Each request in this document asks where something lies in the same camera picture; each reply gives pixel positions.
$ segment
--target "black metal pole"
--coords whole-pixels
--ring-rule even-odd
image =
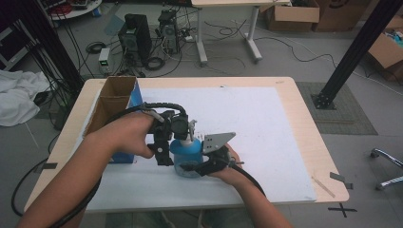
[[[373,13],[368,18],[361,31],[358,33],[340,64],[335,69],[331,78],[313,100],[317,109],[326,109],[332,104],[338,91],[349,79],[359,61],[371,48],[377,37],[385,29],[400,7],[403,0],[381,0]]]

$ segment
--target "hand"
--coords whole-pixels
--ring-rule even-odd
[[[129,113],[94,132],[110,144],[113,153],[122,151],[150,159],[154,153],[146,146],[145,136],[154,118],[139,112]]]
[[[229,144],[226,144],[225,146],[228,148],[228,150],[231,154],[231,157],[233,157],[236,162],[240,162],[240,156],[237,154],[237,152],[235,152],[235,150]],[[212,173],[209,176],[214,177],[214,178],[219,178],[222,181],[224,181],[225,183],[233,185],[234,187],[236,187],[238,185],[252,183],[245,176],[243,176],[240,172],[238,172],[237,170],[235,170],[233,168],[229,168],[229,167],[226,167],[219,172]]]

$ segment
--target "wooden table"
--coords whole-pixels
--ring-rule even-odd
[[[249,32],[245,33],[246,36],[246,44],[252,50],[254,55],[254,60],[257,63],[262,59],[261,54],[253,40],[256,22],[258,19],[259,14],[259,7],[260,6],[267,6],[267,5],[281,5],[281,4],[288,4],[288,0],[192,0],[192,4],[195,8],[198,9],[198,35],[196,37],[196,44],[199,52],[199,57],[201,60],[201,65],[207,64],[207,56],[205,54],[204,45],[202,42],[202,9],[203,8],[216,8],[220,7],[223,8],[225,11],[225,7],[253,7],[252,15],[250,20],[250,28]]]
[[[48,162],[57,162],[58,165],[56,169],[43,170],[29,197],[26,209],[66,164],[77,138],[82,132],[83,123],[97,96],[97,91],[102,88],[104,83],[104,79],[86,82],[48,159]],[[316,202],[340,202],[349,198],[344,183],[330,178],[330,172],[338,174],[338,171],[293,79],[289,77],[158,78],[139,79],[139,83],[142,88],[221,85],[274,87],[291,125],[308,174],[312,178],[312,185],[317,194]]]

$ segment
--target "white cable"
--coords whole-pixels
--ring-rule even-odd
[[[268,32],[268,33],[271,33],[271,34],[279,35],[279,34],[277,34],[277,33],[275,33],[275,32],[269,31],[269,30],[267,30],[267,29],[265,29],[265,28],[256,27],[256,29],[259,29],[259,30],[262,30],[262,31],[265,31],[265,32]],[[314,53],[312,50],[310,50],[308,47],[306,47],[305,45],[303,45],[303,44],[300,43],[300,42],[297,42],[297,41],[295,41],[295,40],[293,40],[293,39],[290,39],[290,38],[288,38],[288,37],[283,37],[283,36],[280,36],[279,38],[284,38],[284,39],[286,39],[286,40],[288,40],[288,41],[291,41],[291,42],[293,42],[293,43],[295,43],[295,44],[297,44],[297,45],[303,46],[306,50],[308,50],[309,52],[311,52],[312,54],[314,54],[316,57],[319,56],[318,54]],[[328,59],[328,58],[325,58],[325,57],[319,57],[319,58],[324,59],[324,60],[329,61],[329,62],[332,62],[331,59]],[[392,91],[392,92],[394,92],[394,93],[396,93],[396,94],[398,94],[398,95],[400,95],[400,96],[403,96],[403,93],[398,92],[397,90],[395,90],[395,89],[393,89],[393,88],[391,88],[391,87],[389,87],[389,86],[387,86],[387,85],[385,85],[385,84],[382,84],[382,83],[379,82],[378,80],[371,79],[371,78],[367,78],[367,77],[365,77],[365,76],[363,76],[363,75],[360,75],[359,73],[357,73],[357,72],[355,72],[355,71],[353,71],[353,74],[355,74],[355,75],[357,75],[357,76],[359,76],[359,77],[361,77],[361,78],[370,80],[370,81],[372,81],[372,82],[378,83],[378,84],[380,84],[380,85],[386,87],[386,88],[389,89],[390,91]]]

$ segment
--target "table leg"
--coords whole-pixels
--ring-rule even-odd
[[[253,40],[253,35],[255,33],[256,21],[258,20],[259,14],[259,7],[254,7],[252,10],[252,18],[251,18],[251,26],[249,28],[249,33],[245,33],[246,35],[246,43],[248,44],[249,48],[251,48],[255,62],[262,60],[263,58],[260,55],[258,47],[256,47],[255,41]]]
[[[198,47],[201,65],[207,64],[207,55],[205,54],[204,45],[202,43],[202,9],[198,9],[198,34],[196,35],[196,45]]]

